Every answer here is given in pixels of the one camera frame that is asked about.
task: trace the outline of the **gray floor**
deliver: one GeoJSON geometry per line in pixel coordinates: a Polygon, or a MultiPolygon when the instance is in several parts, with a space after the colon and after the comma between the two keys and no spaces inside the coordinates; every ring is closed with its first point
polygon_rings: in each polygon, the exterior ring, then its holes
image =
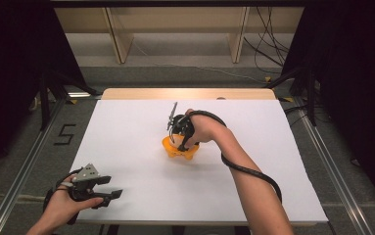
{"type": "MultiPolygon", "coordinates": [[[[266,77],[278,76],[256,67],[255,53],[247,44],[244,44],[240,63],[232,64],[226,38],[222,34],[139,34],[124,65],[115,63],[109,35],[70,34],[68,38],[87,83],[98,90],[108,87],[262,87],[266,77]]],[[[247,35],[247,38],[258,44],[255,35],[247,35]]],[[[292,35],[278,35],[278,40],[289,45],[292,35]]],[[[260,50],[271,56],[276,55],[265,45],[260,50]]],[[[280,67],[264,57],[257,56],[257,61],[258,66],[266,71],[281,71],[280,67]]],[[[291,82],[277,87],[276,95],[290,97],[288,88],[291,82]]],[[[86,98],[77,100],[75,104],[63,105],[1,234],[24,234],[41,215],[42,197],[54,181],[70,170],[95,104],[95,98],[86,98]],[[65,138],[59,136],[64,124],[75,124],[75,127],[66,129],[73,137],[69,145],[55,145],[65,142],[65,138]]],[[[288,109],[296,106],[296,103],[282,102],[282,106],[288,109]]],[[[320,106],[319,102],[315,109],[316,129],[375,234],[375,189],[361,167],[351,164],[350,149],[320,106]]],[[[332,234],[334,228],[337,234],[358,234],[301,115],[298,111],[292,112],[288,120],[308,177],[331,225],[295,226],[295,232],[332,234]]],[[[17,138],[8,147],[8,156],[0,159],[0,203],[32,148],[40,124],[41,115],[37,107],[30,112],[17,138]]],[[[105,226],[103,234],[106,234],[107,228],[105,226]]],[[[63,227],[59,233],[99,234],[100,229],[100,224],[76,224],[63,227]]],[[[189,228],[191,234],[200,234],[195,229],[189,228]]],[[[169,230],[162,226],[123,226],[119,233],[168,234],[169,230]]]]}

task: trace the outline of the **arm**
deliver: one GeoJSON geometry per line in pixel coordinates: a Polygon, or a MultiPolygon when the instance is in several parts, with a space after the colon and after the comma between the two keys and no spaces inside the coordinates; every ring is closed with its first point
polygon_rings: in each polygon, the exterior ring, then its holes
{"type": "MultiPolygon", "coordinates": [[[[213,140],[224,157],[235,165],[261,171],[236,140],[230,129],[210,117],[192,116],[195,133],[185,147],[213,140]]],[[[271,185],[264,180],[231,169],[242,208],[254,234],[293,234],[291,224],[271,185]]]]}
{"type": "MultiPolygon", "coordinates": [[[[71,182],[73,175],[65,179],[71,182]]],[[[83,202],[75,202],[68,193],[66,186],[59,186],[50,199],[49,205],[40,219],[28,230],[27,235],[50,235],[65,225],[76,213],[93,208],[103,202],[102,198],[92,198],[83,202]]]]}

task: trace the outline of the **black strap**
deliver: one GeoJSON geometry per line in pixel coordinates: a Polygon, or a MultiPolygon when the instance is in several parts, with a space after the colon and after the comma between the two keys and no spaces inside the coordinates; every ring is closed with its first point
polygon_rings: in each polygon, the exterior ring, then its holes
{"type": "MultiPolygon", "coordinates": [[[[191,116],[196,116],[196,115],[202,115],[202,116],[207,116],[209,118],[213,118],[215,120],[217,120],[220,124],[226,126],[226,124],[224,123],[224,121],[222,119],[220,119],[220,117],[210,113],[210,112],[207,112],[207,111],[193,111],[191,112],[190,114],[187,115],[187,118],[190,118],[191,116]]],[[[243,166],[240,166],[240,165],[237,165],[237,164],[233,164],[232,162],[228,161],[224,156],[223,154],[221,154],[221,160],[223,161],[223,163],[231,168],[234,168],[236,170],[239,170],[241,172],[244,172],[244,173],[247,173],[247,174],[250,174],[254,177],[257,177],[257,178],[260,178],[266,182],[268,182],[270,185],[272,185],[273,189],[275,190],[276,192],[276,195],[278,196],[278,199],[279,201],[282,203],[282,193],[281,193],[281,189],[279,188],[278,184],[275,182],[275,180],[273,180],[271,177],[267,176],[266,174],[260,172],[260,171],[257,171],[257,170],[254,170],[254,169],[250,169],[250,168],[246,168],[246,167],[243,167],[243,166]]]]}

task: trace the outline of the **white tabletop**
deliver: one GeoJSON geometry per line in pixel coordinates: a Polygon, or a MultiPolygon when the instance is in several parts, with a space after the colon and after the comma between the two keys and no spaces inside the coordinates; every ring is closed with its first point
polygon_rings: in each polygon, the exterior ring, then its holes
{"type": "MultiPolygon", "coordinates": [[[[107,208],[85,210],[78,222],[115,224],[246,224],[230,171],[215,143],[202,143],[192,161],[169,158],[162,145],[176,100],[101,100],[71,169],[89,163],[109,184],[96,192],[123,189],[107,208]]],[[[294,136],[276,100],[178,100],[216,114],[235,133],[262,171],[280,186],[291,222],[327,217],[305,173],[294,136]]]]}

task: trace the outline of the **cable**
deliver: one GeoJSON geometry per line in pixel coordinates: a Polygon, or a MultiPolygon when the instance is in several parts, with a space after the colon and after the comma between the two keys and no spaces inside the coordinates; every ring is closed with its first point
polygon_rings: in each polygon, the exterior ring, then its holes
{"type": "Polygon", "coordinates": [[[101,227],[99,228],[99,235],[102,235],[104,233],[104,227],[105,227],[105,224],[102,224],[101,227]]]}
{"type": "MultiPolygon", "coordinates": [[[[327,218],[328,218],[328,214],[327,214],[327,212],[325,211],[325,209],[322,209],[322,210],[324,211],[325,216],[327,216],[327,218]]],[[[334,229],[333,224],[331,224],[330,219],[328,219],[327,224],[328,224],[328,227],[330,227],[331,233],[332,233],[333,235],[337,235],[337,232],[336,232],[336,230],[334,229]]]]}
{"type": "Polygon", "coordinates": [[[258,48],[256,48],[254,45],[252,45],[252,44],[248,41],[248,39],[246,39],[246,37],[244,37],[243,39],[245,39],[245,41],[246,41],[246,42],[247,42],[252,48],[254,48],[255,51],[258,51],[260,54],[263,54],[263,56],[266,57],[267,59],[269,59],[271,62],[275,63],[276,65],[278,65],[278,66],[280,66],[280,67],[282,67],[282,65],[281,65],[279,62],[273,60],[270,56],[264,54],[264,53],[261,52],[258,48]]]}
{"type": "MultiPolygon", "coordinates": [[[[207,111],[193,111],[191,112],[190,114],[188,114],[186,116],[186,118],[190,118],[191,116],[195,116],[195,115],[202,115],[202,116],[206,116],[206,117],[209,117],[209,118],[212,118],[216,121],[218,121],[220,124],[226,126],[226,124],[223,122],[222,119],[220,119],[218,116],[210,113],[210,112],[207,112],[207,111]]],[[[260,172],[260,171],[257,171],[257,170],[254,170],[254,169],[250,169],[250,168],[247,168],[247,167],[244,167],[244,166],[240,166],[240,165],[237,165],[237,164],[233,164],[232,162],[228,161],[224,156],[223,154],[221,153],[221,160],[223,161],[223,163],[231,168],[234,168],[238,171],[241,171],[241,172],[244,172],[244,173],[247,173],[251,176],[254,176],[254,177],[257,177],[259,179],[262,179],[264,181],[266,181],[267,183],[269,183],[273,189],[275,190],[276,192],[276,195],[278,196],[278,199],[279,201],[282,203],[282,193],[281,193],[281,189],[279,188],[278,184],[275,182],[275,180],[273,180],[271,177],[269,177],[268,175],[260,172]]]]}
{"type": "Polygon", "coordinates": [[[274,36],[273,34],[273,25],[272,25],[272,8],[271,7],[268,7],[268,21],[267,23],[265,22],[265,20],[263,19],[260,11],[259,11],[259,8],[257,7],[257,11],[258,11],[258,14],[259,14],[259,17],[260,17],[260,20],[262,21],[262,24],[263,24],[263,27],[264,27],[264,32],[263,32],[263,35],[260,35],[260,33],[258,33],[258,36],[260,37],[260,41],[259,41],[259,44],[258,44],[258,47],[260,45],[260,43],[263,41],[264,43],[266,43],[268,46],[271,46],[275,49],[276,51],[276,55],[278,56],[278,59],[280,61],[280,65],[281,67],[283,67],[283,63],[285,62],[285,58],[284,56],[282,55],[281,51],[282,52],[288,52],[288,48],[285,47],[284,45],[282,45],[274,36]],[[272,43],[273,45],[267,43],[265,40],[264,40],[264,36],[268,34],[268,36],[270,37],[270,39],[272,40],[272,43]]]}
{"type": "Polygon", "coordinates": [[[292,122],[292,123],[290,124],[290,127],[292,127],[295,123],[297,123],[299,120],[305,118],[306,116],[307,116],[307,115],[303,115],[303,116],[299,117],[298,119],[296,119],[294,122],[292,122]]]}
{"type": "Polygon", "coordinates": [[[293,107],[293,108],[286,109],[286,110],[284,110],[284,112],[285,112],[285,115],[287,115],[287,114],[289,114],[289,113],[291,113],[291,112],[293,112],[293,111],[296,111],[296,110],[303,110],[303,109],[305,109],[306,107],[307,107],[307,105],[296,106],[296,107],[293,107]]]}
{"type": "MultiPolygon", "coordinates": [[[[327,113],[325,113],[325,112],[319,112],[319,113],[315,113],[316,115],[327,115],[327,113]]],[[[318,116],[315,116],[315,119],[317,119],[317,120],[319,120],[319,121],[321,121],[321,122],[323,122],[323,123],[333,123],[334,121],[333,120],[331,120],[330,118],[328,118],[328,120],[325,120],[325,119],[321,119],[321,118],[319,118],[318,116]]]]}
{"type": "Polygon", "coordinates": [[[280,73],[281,73],[281,72],[279,72],[279,71],[263,70],[260,66],[258,66],[258,63],[257,63],[257,52],[258,52],[258,51],[255,51],[254,61],[255,61],[255,65],[257,66],[257,68],[258,68],[260,71],[269,72],[269,73],[276,73],[276,74],[280,74],[280,73]]]}

